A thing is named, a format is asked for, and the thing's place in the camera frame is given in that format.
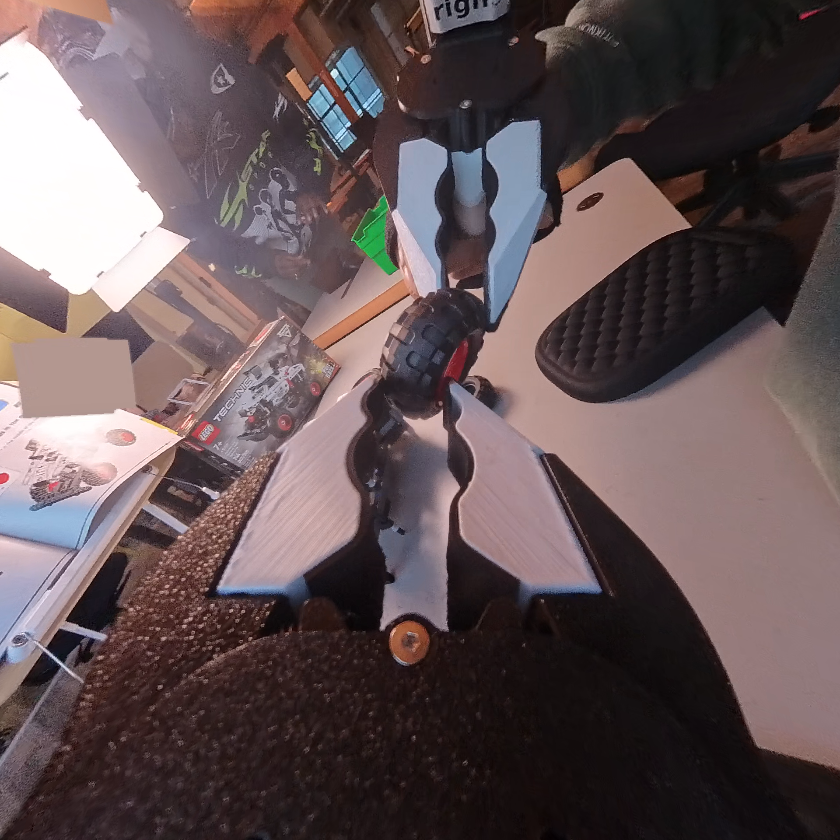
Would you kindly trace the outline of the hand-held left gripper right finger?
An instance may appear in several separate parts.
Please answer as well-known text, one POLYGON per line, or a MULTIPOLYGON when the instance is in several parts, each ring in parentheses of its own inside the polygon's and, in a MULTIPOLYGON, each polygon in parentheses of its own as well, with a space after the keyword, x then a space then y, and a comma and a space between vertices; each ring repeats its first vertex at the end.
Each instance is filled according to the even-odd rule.
POLYGON ((448 441, 464 455, 455 535, 518 583, 518 596, 599 594, 543 451, 459 384, 448 388, 448 441))

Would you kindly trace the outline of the black toy tire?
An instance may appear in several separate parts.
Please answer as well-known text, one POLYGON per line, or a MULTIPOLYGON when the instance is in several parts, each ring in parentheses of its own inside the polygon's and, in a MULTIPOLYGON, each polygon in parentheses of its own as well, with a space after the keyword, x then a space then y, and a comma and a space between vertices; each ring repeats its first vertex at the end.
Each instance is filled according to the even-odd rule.
POLYGON ((411 419, 436 415, 444 400, 436 398, 436 390, 445 363, 470 337, 469 373, 486 327, 484 302, 467 290, 442 289, 414 300, 392 325, 382 350, 381 375, 391 403, 411 419))

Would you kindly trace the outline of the building instruction booklet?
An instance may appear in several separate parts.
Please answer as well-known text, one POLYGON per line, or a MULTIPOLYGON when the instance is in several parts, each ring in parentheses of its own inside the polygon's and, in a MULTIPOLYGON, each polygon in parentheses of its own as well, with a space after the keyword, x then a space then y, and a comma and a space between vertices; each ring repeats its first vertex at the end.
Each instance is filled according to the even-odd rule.
POLYGON ((19 625, 126 482, 178 436, 151 420, 111 414, 25 418, 20 392, 1 384, 2 639, 19 625))

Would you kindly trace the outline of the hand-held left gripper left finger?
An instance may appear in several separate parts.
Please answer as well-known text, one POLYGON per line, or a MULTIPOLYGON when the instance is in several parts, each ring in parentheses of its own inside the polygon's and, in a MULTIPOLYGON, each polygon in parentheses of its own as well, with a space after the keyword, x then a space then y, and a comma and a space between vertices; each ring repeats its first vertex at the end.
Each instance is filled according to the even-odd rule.
POLYGON ((357 384, 279 447, 219 595, 304 598, 315 574, 372 534, 369 481, 383 412, 381 384, 357 384))

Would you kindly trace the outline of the paned window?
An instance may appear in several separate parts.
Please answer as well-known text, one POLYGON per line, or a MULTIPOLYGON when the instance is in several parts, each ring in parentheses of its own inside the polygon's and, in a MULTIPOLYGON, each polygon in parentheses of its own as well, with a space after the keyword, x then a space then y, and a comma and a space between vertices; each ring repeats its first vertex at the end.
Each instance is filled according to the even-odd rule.
POLYGON ((357 116, 352 121, 335 100, 331 90, 322 80, 313 81, 307 102, 309 114, 322 130, 334 151, 345 153, 361 150, 360 124, 362 118, 377 118, 383 111, 385 96, 375 81, 371 70, 360 52, 353 46, 345 47, 330 57, 327 70, 347 99, 357 116))

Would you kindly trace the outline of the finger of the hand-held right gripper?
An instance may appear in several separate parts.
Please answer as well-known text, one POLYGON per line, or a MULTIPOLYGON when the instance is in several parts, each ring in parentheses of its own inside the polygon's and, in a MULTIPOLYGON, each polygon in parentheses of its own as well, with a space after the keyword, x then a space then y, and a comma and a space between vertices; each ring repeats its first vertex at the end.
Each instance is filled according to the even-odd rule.
POLYGON ((497 178, 490 203, 492 242, 487 257, 487 326, 498 326, 529 255, 547 193, 542 184, 541 124, 512 121, 486 143, 485 159, 497 178))
POLYGON ((443 145, 428 138, 401 143, 392 221, 398 264, 416 298, 448 287, 456 242, 452 180, 443 145))

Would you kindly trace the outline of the black office chair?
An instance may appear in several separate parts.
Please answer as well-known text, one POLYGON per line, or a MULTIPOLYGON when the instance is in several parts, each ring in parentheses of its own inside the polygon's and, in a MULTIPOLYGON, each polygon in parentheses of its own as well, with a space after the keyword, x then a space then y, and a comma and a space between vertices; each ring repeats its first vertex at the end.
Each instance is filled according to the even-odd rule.
POLYGON ((698 227, 712 228, 735 211, 753 221, 765 213, 783 222, 797 212, 796 204, 782 192, 782 185, 834 172, 838 151, 823 151, 784 158, 781 142, 754 145, 746 150, 711 155, 703 168, 701 190, 678 204, 682 214, 700 209, 698 227))

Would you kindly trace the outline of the toy truck set box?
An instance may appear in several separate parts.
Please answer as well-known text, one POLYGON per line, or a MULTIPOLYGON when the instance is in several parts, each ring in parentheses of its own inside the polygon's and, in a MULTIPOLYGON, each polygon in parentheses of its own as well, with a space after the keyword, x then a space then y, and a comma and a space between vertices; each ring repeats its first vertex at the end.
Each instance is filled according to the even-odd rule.
POLYGON ((180 428, 182 446, 236 477, 306 424, 339 369, 281 316, 194 405, 180 428))

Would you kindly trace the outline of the black honeycomb pad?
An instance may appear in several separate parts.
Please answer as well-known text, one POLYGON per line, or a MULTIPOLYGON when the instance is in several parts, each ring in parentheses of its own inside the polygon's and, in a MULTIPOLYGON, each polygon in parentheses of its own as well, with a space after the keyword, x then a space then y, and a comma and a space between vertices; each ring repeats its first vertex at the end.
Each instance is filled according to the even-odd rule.
POLYGON ((641 392, 793 287, 793 244, 766 230, 689 227, 624 261, 535 346, 546 379, 583 403, 641 392))

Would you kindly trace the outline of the red toy wheel hub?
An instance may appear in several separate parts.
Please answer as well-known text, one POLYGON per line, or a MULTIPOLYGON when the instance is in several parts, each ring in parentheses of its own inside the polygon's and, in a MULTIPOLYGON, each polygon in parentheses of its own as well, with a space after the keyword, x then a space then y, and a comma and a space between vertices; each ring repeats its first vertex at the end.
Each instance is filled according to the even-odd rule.
POLYGON ((450 355, 439 377, 436 398, 444 398, 450 383, 461 383, 467 376, 469 363, 472 358, 472 341, 468 337, 461 341, 456 350, 450 355))

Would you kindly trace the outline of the white booklet stand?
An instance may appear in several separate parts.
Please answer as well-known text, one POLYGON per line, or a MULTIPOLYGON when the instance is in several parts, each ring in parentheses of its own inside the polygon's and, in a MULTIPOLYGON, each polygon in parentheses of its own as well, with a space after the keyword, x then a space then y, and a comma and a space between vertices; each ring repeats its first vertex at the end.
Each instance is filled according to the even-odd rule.
POLYGON ((92 627, 72 622, 70 613, 172 462, 172 455, 160 456, 128 478, 107 500, 99 524, 78 550, 2 538, 2 703, 23 683, 38 656, 47 655, 47 645, 58 632, 85 640, 106 638, 92 627))

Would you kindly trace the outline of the dark printed wall banner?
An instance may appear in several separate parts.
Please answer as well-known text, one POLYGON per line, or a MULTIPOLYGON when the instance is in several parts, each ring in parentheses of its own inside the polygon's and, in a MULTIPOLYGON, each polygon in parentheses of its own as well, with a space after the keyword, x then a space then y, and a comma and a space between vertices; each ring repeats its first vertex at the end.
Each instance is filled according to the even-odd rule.
POLYGON ((352 277, 364 258, 329 213, 327 152, 241 34, 172 2, 123 10, 149 48, 144 94, 199 199, 173 212, 198 258, 323 291, 352 277))

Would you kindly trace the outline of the green plastic bin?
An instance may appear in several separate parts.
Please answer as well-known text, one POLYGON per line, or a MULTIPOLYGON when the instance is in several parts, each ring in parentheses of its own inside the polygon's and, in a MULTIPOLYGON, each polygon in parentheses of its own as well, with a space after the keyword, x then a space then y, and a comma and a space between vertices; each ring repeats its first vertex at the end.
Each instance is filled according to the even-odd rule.
POLYGON ((352 241, 387 276, 398 271, 397 232, 386 195, 364 213, 352 241))

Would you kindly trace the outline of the bright studio light panel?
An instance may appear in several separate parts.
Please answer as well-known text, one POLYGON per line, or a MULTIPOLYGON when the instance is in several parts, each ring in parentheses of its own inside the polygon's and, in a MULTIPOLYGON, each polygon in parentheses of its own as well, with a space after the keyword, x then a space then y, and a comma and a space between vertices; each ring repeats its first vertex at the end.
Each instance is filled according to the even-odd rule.
POLYGON ((25 31, 1 47, 1 246, 123 309, 187 245, 25 31))

